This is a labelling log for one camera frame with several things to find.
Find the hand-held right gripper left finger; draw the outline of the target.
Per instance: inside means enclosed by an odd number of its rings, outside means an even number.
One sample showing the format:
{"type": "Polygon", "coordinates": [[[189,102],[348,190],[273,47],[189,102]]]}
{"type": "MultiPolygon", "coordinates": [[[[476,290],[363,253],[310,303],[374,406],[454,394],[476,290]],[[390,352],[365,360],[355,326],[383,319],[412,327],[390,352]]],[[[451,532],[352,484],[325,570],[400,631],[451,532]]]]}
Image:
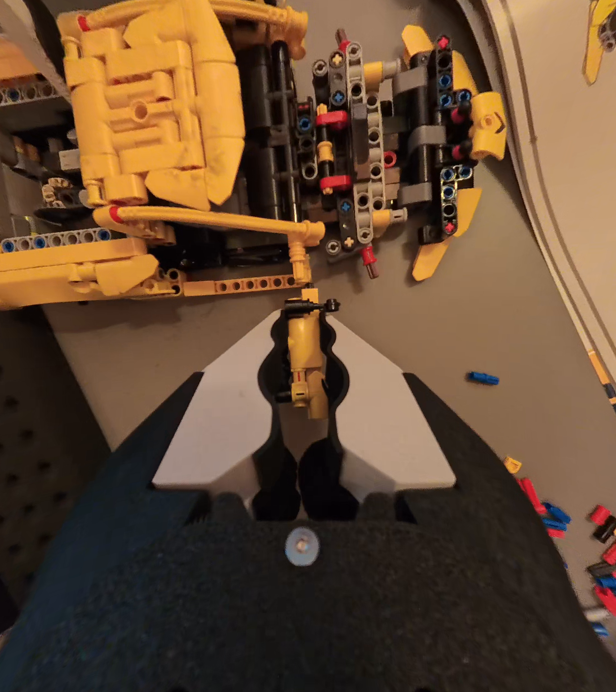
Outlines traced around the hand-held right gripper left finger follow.
{"type": "Polygon", "coordinates": [[[270,313],[204,369],[153,477],[157,489],[235,493],[258,520],[297,517],[297,464],[275,400],[283,388],[281,317],[270,313]]]}

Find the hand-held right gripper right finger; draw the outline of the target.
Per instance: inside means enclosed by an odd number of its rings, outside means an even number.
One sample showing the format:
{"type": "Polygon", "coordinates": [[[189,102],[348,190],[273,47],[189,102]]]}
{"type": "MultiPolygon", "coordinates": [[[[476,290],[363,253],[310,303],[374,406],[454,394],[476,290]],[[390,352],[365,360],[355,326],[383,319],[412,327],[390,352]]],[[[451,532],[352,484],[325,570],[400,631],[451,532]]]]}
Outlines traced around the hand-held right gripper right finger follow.
{"type": "Polygon", "coordinates": [[[298,462],[312,520],[353,520],[368,496],[457,481],[405,372],[333,316],[322,319],[327,427],[298,462]]]}

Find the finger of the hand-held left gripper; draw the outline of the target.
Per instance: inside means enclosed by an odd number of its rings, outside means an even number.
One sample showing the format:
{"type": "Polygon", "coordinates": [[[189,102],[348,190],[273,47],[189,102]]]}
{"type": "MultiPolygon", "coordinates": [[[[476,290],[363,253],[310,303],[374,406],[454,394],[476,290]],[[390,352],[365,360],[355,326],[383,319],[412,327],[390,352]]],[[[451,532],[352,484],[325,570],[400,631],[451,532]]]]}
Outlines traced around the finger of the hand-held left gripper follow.
{"type": "Polygon", "coordinates": [[[42,1],[0,1],[1,33],[63,99],[70,100],[57,22],[42,1]]]}

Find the open instruction book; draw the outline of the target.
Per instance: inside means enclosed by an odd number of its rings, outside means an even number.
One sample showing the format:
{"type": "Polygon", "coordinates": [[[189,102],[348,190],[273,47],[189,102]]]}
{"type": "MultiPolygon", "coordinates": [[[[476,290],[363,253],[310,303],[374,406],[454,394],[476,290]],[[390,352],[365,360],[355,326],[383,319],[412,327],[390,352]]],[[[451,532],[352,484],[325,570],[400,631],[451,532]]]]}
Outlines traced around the open instruction book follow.
{"type": "Polygon", "coordinates": [[[616,1],[460,1],[537,243],[616,414],[616,1]]]}

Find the scattered small coloured brick pins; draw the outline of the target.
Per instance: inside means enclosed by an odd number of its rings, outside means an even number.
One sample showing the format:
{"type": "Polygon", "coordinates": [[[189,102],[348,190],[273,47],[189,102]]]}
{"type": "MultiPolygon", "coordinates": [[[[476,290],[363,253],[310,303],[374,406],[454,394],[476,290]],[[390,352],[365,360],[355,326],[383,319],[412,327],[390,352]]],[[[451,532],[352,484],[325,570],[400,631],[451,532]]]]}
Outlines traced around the scattered small coloured brick pins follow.
{"type": "MultiPolygon", "coordinates": [[[[616,418],[616,387],[594,352],[589,352],[616,418]]],[[[563,428],[543,418],[531,424],[532,454],[524,460],[505,456],[503,467],[516,480],[522,495],[537,513],[547,536],[561,548],[566,539],[586,550],[576,566],[566,563],[569,578],[584,575],[594,604],[586,615],[599,636],[607,636],[605,621],[616,618],[616,449],[604,445],[603,427],[586,417],[572,418],[563,400],[549,390],[563,428]]]]}

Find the yellow brick side assembly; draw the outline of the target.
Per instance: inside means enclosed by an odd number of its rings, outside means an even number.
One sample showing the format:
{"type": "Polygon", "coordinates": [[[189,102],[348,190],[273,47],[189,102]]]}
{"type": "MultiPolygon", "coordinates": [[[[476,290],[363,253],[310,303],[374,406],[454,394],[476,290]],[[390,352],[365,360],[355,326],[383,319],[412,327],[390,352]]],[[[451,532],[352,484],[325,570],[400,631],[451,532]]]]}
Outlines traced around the yellow brick side assembly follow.
{"type": "Polygon", "coordinates": [[[282,309],[287,327],[288,371],[284,389],[275,400],[305,409],[311,420],[325,420],[328,415],[321,318],[337,312],[339,307],[332,298],[321,302],[318,289],[309,283],[301,289],[299,298],[287,299],[282,309]]]}

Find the grey desk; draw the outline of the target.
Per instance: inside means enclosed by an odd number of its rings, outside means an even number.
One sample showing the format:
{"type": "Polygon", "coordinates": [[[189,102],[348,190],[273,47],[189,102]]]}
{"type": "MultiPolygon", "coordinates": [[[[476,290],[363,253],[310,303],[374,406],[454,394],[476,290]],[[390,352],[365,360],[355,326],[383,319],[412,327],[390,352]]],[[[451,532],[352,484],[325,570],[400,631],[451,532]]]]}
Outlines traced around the grey desk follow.
{"type": "Polygon", "coordinates": [[[479,228],[430,284],[390,269],[360,295],[325,289],[340,320],[416,387],[452,463],[449,491],[374,497],[316,524],[315,565],[288,527],[230,498],[184,523],[193,496],[145,488],[188,378],[134,430],[53,541],[0,652],[0,691],[616,691],[616,621],[597,637],[574,519],[559,547],[501,462],[525,463],[572,512],[612,502],[616,424],[520,210],[510,164],[483,171],[479,228]]]}

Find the yellow brick toy car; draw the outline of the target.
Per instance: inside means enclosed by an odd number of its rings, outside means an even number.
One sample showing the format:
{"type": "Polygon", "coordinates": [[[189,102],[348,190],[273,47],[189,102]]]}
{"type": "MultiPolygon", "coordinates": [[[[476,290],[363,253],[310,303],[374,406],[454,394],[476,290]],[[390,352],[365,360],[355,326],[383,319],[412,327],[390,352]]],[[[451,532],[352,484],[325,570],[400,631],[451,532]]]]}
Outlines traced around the yellow brick toy car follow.
{"type": "Polygon", "coordinates": [[[445,35],[368,62],[343,28],[300,98],[287,1],[120,1],[55,18],[70,100],[0,34],[0,310],[298,290],[421,215],[425,281],[501,160],[502,97],[445,35]]]}

